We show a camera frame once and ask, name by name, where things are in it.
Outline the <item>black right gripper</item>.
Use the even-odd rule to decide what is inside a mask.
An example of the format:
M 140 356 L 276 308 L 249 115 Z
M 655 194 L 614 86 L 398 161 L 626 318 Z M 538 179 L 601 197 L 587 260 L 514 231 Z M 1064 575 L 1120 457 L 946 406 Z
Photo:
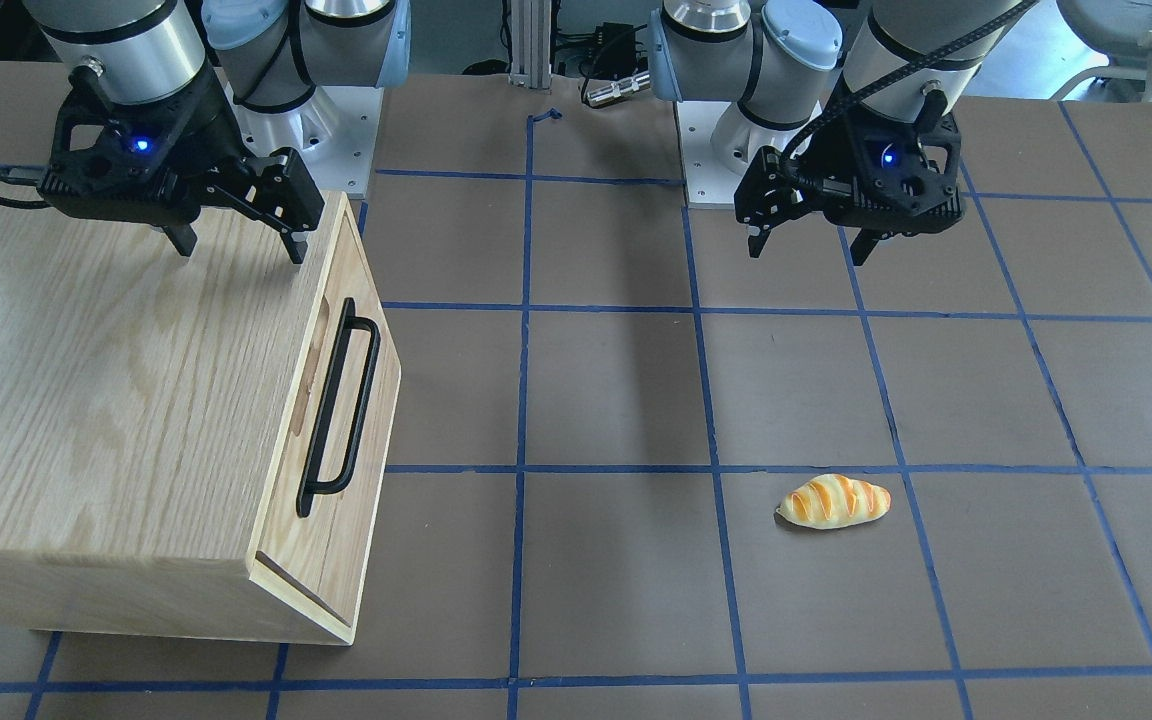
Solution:
M 191 258 L 200 209 L 233 209 L 279 232 L 293 264 L 325 202 L 300 152 L 256 156 L 214 69 L 165 99 L 119 104 L 92 68 L 70 71 L 38 195 L 68 217 L 159 225 Z

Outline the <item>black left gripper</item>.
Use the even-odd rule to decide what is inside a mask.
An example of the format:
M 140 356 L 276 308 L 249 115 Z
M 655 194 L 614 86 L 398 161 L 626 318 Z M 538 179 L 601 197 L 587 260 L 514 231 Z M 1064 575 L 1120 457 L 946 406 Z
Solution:
M 756 151 L 733 194 L 749 258 L 760 258 L 773 228 L 810 211 L 863 229 L 850 243 L 852 266 L 867 263 L 887 233 L 933 234 L 958 223 L 961 132 L 946 92 L 916 91 L 914 113 L 902 122 L 856 103 L 817 129 L 799 156 Z

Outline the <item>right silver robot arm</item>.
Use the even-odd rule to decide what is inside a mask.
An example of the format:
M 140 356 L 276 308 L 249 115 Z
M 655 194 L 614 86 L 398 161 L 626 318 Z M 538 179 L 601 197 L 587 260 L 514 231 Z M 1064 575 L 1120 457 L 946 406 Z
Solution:
M 407 1 L 26 1 L 67 67 L 40 209 L 151 225 L 180 255 L 202 209 L 268 225 L 294 264 L 348 132 L 328 88 L 396 88 Z

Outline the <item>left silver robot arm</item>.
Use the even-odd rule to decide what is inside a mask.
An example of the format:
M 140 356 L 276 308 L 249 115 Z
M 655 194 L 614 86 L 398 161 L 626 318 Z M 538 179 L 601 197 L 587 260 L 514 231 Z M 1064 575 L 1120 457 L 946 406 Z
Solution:
M 954 105 L 1029 1 L 874 1 L 852 41 L 818 1 L 664 1 L 647 22 L 659 99 L 727 103 L 733 215 L 759 258 L 782 223 L 854 228 L 854 265 L 884 240 L 963 219 Z

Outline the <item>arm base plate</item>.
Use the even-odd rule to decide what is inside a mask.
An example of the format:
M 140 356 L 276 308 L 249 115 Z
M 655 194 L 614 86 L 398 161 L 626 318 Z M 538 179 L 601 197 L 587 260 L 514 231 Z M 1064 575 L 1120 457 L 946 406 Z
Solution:
M 268 114 L 236 106 L 234 113 L 255 154 L 297 150 L 320 190 L 365 200 L 384 96 L 381 88 L 316 88 L 296 109 Z
M 675 118 L 690 209 L 733 209 L 748 167 L 745 118 L 732 103 L 677 103 Z

